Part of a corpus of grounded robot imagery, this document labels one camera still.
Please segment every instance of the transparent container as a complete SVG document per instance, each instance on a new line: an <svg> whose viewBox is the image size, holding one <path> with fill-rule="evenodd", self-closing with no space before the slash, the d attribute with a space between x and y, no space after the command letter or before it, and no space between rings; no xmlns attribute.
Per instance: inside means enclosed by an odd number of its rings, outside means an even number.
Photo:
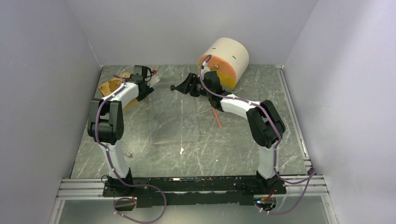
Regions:
<svg viewBox="0 0 396 224"><path fill-rule="evenodd" d="M150 133L153 144L194 141L199 137L196 99L171 85L180 82L156 84L149 95Z"/></svg>

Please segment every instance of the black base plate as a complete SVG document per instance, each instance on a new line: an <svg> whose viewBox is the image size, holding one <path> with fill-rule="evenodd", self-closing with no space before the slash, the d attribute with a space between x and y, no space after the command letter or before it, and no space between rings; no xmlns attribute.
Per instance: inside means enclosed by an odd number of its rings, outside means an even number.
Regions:
<svg viewBox="0 0 396 224"><path fill-rule="evenodd" d="M284 182L274 176L265 180L260 175L205 177L133 178L133 184L151 184L165 192L167 205L239 203L252 205L254 195L286 194ZM137 208L164 205L161 193L152 188L128 188L118 191L107 181L104 197L137 197Z"/></svg>

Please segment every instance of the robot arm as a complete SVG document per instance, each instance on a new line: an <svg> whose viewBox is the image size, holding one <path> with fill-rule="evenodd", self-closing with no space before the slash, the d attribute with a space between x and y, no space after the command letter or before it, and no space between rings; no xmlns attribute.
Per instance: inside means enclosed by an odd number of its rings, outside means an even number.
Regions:
<svg viewBox="0 0 396 224"><path fill-rule="evenodd" d="M134 67L134 74L129 77L124 77L125 84L122 83L117 89L123 88L118 94L111 94L109 96L103 97L101 99L94 98L90 102L89 115L88 115L88 135L95 138L95 123L96 116L98 113L99 105L106 99L106 101L100 111L100 116L105 116L108 114L108 118L99 118L98 123L98 137L99 141L105 144L108 149L100 146L103 153L106 156L107 150L109 151L111 162L113 167L117 169L117 173L122 177L126 178L128 176L129 166L125 161L124 154L122 152L122 141L121 138L124 134L124 120L122 109L133 99L141 101L146 96L154 91L152 86L159 81L159 79L153 78L153 74L150 68L145 66L136 65ZM109 168L109 176L112 178L117 178L107 161L107 166Z"/></svg>
<svg viewBox="0 0 396 224"><path fill-rule="evenodd" d="M260 146L260 164L258 173L265 179L270 179L275 176L273 163L273 146L278 140L275 131L272 129L262 111L252 103L262 106L269 114L271 120L274 122L280 135L285 132L285 125L276 111L271 101L265 100L263 102L249 101L243 102L234 100L237 98L234 94L223 90L220 79L215 71L210 71L207 66L204 67L201 74L204 74L203 81L205 86L214 93L225 96L221 98L214 96L206 91L199 80L199 76L190 73L188 77L178 86L171 86L171 90L177 90L183 94L190 94L193 97L206 96L211 106L221 112L230 112L243 117L248 120L250 131L253 139Z"/></svg>

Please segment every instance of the marble floor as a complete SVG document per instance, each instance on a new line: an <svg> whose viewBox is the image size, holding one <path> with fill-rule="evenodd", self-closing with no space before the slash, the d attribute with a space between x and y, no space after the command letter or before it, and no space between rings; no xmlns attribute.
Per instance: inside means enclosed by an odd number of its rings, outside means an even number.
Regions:
<svg viewBox="0 0 396 224"><path fill-rule="evenodd" d="M197 65L148 65L156 69L161 83L182 82ZM113 74L133 72L133 65L111 65L103 68L99 84ZM274 65L249 65L232 91L252 101L271 100L283 119L286 132L279 146L278 166L282 175L306 175L300 137L296 132L285 89ZM253 175L258 168L259 146L253 140L248 123L237 115L219 112L220 129L205 97L188 97L195 106L198 124L193 140L154 144L150 128L150 97L124 110L123 141L133 153L126 157L134 177ZM85 131L71 178L100 178L107 174L105 157Z"/></svg>

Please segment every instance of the orange and white container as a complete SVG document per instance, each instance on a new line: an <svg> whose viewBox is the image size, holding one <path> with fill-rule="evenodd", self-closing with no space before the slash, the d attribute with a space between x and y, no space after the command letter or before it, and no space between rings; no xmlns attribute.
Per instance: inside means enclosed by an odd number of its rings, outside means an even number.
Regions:
<svg viewBox="0 0 396 224"><path fill-rule="evenodd" d="M220 38L202 55L199 64L207 56L212 55L208 66L217 71L220 83L227 91L232 90L249 64L249 54L239 42L230 38Z"/></svg>

